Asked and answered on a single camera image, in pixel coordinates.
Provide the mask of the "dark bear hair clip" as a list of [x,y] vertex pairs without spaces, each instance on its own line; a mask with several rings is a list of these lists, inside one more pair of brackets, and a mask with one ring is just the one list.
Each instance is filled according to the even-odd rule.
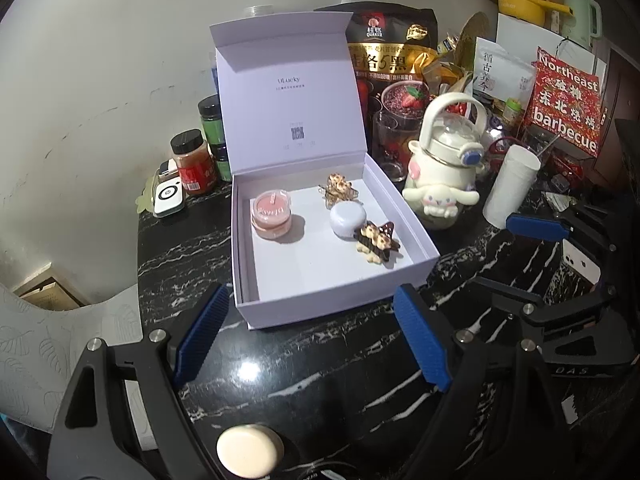
[[394,231],[395,225],[391,221],[380,226],[367,221],[354,231],[356,249],[365,254],[370,263],[388,263],[390,254],[400,249],[400,244],[394,239]]

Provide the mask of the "white round case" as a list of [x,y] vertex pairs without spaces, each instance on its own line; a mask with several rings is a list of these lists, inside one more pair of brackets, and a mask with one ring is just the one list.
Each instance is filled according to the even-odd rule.
[[330,227],[341,238],[352,238],[367,221],[367,214],[360,203],[344,200],[330,209]]

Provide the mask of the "pink round lidded jar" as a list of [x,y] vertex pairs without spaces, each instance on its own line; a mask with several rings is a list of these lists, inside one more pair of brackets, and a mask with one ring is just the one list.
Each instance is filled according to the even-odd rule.
[[291,229],[291,209],[288,207],[279,209],[253,208],[250,222],[252,222],[258,236],[265,240],[276,240],[288,234]]

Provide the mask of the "clear bear hair clip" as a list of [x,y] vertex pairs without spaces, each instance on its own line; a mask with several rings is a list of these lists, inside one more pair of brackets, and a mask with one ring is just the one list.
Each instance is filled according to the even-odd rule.
[[359,195],[342,174],[330,174],[326,184],[319,186],[319,191],[328,209],[339,202],[354,202]]

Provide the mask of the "pink blush compact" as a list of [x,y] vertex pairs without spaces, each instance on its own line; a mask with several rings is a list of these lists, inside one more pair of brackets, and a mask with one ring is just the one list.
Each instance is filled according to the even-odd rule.
[[291,197],[283,190],[263,192],[254,199],[252,211],[256,220],[277,226],[291,214]]

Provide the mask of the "white paper roll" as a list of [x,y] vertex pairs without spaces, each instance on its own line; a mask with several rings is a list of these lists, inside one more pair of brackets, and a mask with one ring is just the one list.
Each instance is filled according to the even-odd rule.
[[518,211],[540,167],[538,156],[527,148],[508,149],[483,208],[488,223],[500,230],[506,227],[506,218]]

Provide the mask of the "white cinnamoroll water bottle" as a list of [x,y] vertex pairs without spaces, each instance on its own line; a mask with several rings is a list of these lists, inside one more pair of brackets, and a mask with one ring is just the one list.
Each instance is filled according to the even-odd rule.
[[475,182],[483,169],[480,143],[485,107],[464,92],[448,92],[426,108],[420,136],[408,144],[411,158],[402,197],[431,230],[453,226],[462,209],[480,201]]

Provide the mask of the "red barbecue sign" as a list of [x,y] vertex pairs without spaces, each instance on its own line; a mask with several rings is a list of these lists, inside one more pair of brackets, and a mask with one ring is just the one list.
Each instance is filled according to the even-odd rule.
[[600,152],[600,80],[537,48],[536,77],[524,124],[567,141],[590,157]]

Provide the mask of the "grey leaf pattern cushion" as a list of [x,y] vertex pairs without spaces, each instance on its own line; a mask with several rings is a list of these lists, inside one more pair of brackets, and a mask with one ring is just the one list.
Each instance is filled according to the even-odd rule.
[[76,363],[93,338],[110,346],[142,339],[136,285],[67,311],[36,307],[2,287],[1,414],[50,432]]

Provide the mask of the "white paper tea bag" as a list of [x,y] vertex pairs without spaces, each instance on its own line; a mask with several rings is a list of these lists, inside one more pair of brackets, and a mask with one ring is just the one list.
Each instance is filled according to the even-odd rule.
[[533,93],[536,67],[484,38],[475,43],[473,88],[499,101],[518,101],[528,107]]

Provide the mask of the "white card tin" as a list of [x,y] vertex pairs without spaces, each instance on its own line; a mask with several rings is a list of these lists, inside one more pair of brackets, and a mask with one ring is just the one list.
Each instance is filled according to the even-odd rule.
[[165,218],[184,206],[183,187],[179,177],[160,182],[154,192],[153,216]]

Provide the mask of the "open lavender gift box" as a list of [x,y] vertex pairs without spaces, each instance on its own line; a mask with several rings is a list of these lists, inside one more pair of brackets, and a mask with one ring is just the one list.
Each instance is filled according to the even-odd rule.
[[[346,12],[241,18],[210,29],[232,172],[231,261],[235,305],[253,330],[321,318],[422,286],[438,251],[367,150],[346,41]],[[395,225],[388,263],[370,263],[336,236],[319,186],[342,174],[369,220]],[[292,226],[257,235],[254,199],[283,190]]]

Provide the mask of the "red spice jar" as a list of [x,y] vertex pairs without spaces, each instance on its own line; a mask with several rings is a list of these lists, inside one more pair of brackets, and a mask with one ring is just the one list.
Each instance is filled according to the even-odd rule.
[[190,195],[208,193],[217,177],[201,131],[190,129],[176,134],[170,140],[170,147],[184,190]]

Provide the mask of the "light green kettle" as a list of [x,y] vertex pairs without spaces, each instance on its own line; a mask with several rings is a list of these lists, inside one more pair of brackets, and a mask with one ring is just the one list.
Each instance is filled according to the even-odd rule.
[[573,11],[562,18],[561,35],[591,50],[594,40],[602,37],[602,11],[594,0],[563,0]]

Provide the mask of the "black oatmeal bag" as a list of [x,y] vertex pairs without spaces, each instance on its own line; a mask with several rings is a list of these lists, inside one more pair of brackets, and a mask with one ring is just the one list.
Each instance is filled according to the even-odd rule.
[[421,80],[424,68],[437,56],[438,24],[430,8],[357,1],[318,11],[352,14],[346,39],[357,77],[384,84]]

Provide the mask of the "yellow pot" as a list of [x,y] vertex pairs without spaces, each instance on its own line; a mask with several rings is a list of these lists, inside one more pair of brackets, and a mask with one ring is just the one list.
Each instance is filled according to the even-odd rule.
[[547,11],[555,11],[568,16],[575,15],[570,6],[550,0],[498,0],[498,10],[501,14],[540,27],[544,26]]

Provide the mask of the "green jar black lid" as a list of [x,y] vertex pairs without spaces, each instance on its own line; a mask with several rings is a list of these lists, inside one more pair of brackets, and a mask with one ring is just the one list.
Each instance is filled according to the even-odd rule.
[[219,96],[214,94],[198,102],[204,136],[215,159],[218,174],[224,182],[232,181]]

